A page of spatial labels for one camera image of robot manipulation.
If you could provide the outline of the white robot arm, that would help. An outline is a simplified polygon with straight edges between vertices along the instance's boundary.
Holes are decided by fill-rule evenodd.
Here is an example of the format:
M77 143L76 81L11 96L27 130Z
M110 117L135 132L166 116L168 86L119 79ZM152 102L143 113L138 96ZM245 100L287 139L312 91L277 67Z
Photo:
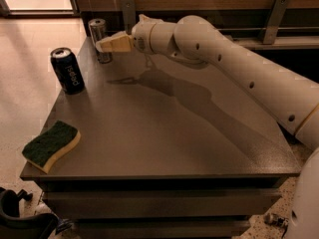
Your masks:
M319 86L224 37L208 21L176 23L140 16L132 33L96 43L100 52L162 54L188 65L212 64L241 86L280 125L312 150L296 184L286 239L319 239Z

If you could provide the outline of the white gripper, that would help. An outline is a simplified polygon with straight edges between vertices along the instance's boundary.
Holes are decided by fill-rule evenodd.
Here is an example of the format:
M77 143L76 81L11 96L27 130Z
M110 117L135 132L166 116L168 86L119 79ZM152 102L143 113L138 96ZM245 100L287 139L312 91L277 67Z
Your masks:
M151 33L155 24L162 23L162 19L156 19L139 15L140 22L132 29L132 36L125 31L106 37L95 44L96 49L102 53L125 53L135 48L145 54L152 54Z

